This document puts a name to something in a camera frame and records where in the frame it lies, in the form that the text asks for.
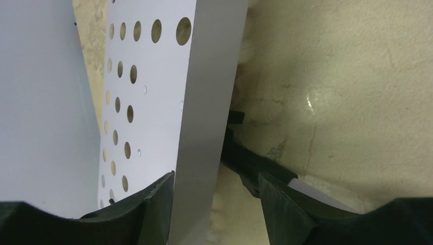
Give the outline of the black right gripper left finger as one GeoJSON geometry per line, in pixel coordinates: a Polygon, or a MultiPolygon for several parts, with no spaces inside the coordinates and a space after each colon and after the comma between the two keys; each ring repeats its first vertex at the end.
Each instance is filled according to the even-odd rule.
{"type": "Polygon", "coordinates": [[[1,203],[1,244],[167,244],[174,171],[145,189],[81,218],[25,202],[1,203]]]}

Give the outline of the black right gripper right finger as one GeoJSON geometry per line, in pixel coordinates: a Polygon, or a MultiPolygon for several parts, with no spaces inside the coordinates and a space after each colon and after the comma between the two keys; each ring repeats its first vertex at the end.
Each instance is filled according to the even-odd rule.
{"type": "Polygon", "coordinates": [[[258,181],[270,244],[432,244],[432,198],[397,198],[357,214],[309,197],[268,173],[258,181]]]}

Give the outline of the white perforated music stand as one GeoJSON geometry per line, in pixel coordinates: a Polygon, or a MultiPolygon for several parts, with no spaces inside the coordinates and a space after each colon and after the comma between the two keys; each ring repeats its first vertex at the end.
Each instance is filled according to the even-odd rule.
{"type": "Polygon", "coordinates": [[[1,1],[1,203],[63,218],[174,172],[167,244],[226,244],[214,193],[258,1],[104,1],[95,113],[73,1],[1,1]]]}

